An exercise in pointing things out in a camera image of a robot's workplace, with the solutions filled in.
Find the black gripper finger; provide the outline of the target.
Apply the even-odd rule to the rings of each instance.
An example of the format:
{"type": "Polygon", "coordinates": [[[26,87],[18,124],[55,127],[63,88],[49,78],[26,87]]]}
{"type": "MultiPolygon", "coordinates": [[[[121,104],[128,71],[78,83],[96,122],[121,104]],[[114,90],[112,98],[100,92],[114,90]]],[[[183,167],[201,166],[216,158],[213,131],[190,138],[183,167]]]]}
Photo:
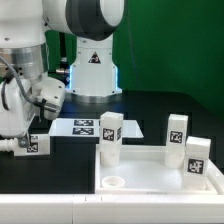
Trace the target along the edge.
{"type": "Polygon", "coordinates": [[[31,145],[30,134],[26,133],[23,137],[18,139],[18,146],[20,148],[28,148],[31,145]]]}

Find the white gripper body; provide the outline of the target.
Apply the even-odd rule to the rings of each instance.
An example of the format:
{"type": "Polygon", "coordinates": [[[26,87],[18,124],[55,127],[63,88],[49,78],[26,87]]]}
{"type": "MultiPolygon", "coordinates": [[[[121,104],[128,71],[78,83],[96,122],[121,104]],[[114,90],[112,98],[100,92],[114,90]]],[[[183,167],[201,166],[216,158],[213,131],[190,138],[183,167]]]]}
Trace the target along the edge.
{"type": "Polygon", "coordinates": [[[5,86],[6,110],[2,105],[0,84],[0,135],[5,138],[24,136],[35,116],[35,106],[22,96],[15,80],[5,86]]]}

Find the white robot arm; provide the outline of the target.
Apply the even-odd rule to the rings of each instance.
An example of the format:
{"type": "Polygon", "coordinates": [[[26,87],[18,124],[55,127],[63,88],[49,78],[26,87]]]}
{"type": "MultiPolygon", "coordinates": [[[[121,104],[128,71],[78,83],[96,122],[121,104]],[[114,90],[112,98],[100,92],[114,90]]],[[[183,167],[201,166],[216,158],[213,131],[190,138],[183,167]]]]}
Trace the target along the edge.
{"type": "Polygon", "coordinates": [[[37,113],[54,120],[61,111],[65,85],[48,76],[45,33],[102,41],[124,7],[125,0],[0,0],[0,150],[29,147],[37,113]]]}

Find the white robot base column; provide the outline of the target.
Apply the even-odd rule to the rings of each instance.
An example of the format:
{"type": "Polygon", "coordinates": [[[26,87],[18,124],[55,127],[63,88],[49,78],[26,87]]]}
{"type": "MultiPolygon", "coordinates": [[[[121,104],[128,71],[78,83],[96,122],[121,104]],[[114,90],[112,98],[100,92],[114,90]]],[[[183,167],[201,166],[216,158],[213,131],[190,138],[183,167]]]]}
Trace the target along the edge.
{"type": "Polygon", "coordinates": [[[76,59],[70,66],[67,92],[84,103],[106,103],[122,93],[112,60],[113,36],[102,41],[77,38],[76,59]]]}

